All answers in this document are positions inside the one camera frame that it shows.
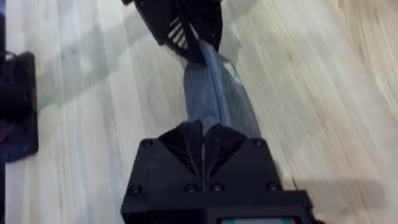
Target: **wooden table surface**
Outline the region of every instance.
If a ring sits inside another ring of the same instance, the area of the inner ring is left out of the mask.
[[[398,220],[398,3],[227,0],[237,67],[288,189],[328,223]],[[6,167],[6,222],[123,223],[137,145],[186,118],[184,60],[118,0],[7,2],[37,56],[40,151]]]

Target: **wooden floor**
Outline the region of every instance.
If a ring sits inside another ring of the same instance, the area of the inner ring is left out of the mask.
[[[284,185],[328,223],[398,221],[398,2],[227,0],[236,65]],[[7,223],[122,223],[137,145],[186,118],[186,64],[118,0],[7,2],[37,56],[39,153],[6,168]]]

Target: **gray fabric strap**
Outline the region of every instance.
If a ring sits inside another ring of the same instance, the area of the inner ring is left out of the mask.
[[[232,63],[222,59],[212,45],[199,42],[206,65],[189,63],[184,74],[188,119],[200,119],[204,133],[223,124],[249,138],[261,137],[249,97]]]

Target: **display screen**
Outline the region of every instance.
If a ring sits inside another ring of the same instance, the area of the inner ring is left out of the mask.
[[[293,218],[237,218],[223,219],[221,224],[297,224]]]

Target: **hex screw head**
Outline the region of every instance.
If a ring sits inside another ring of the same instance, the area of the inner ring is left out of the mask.
[[[222,184],[213,184],[211,186],[212,192],[223,192],[224,190],[225,190],[225,187]]]
[[[139,194],[141,194],[141,192],[142,192],[142,187],[141,186],[133,185],[129,189],[129,194],[131,196],[138,196]]]

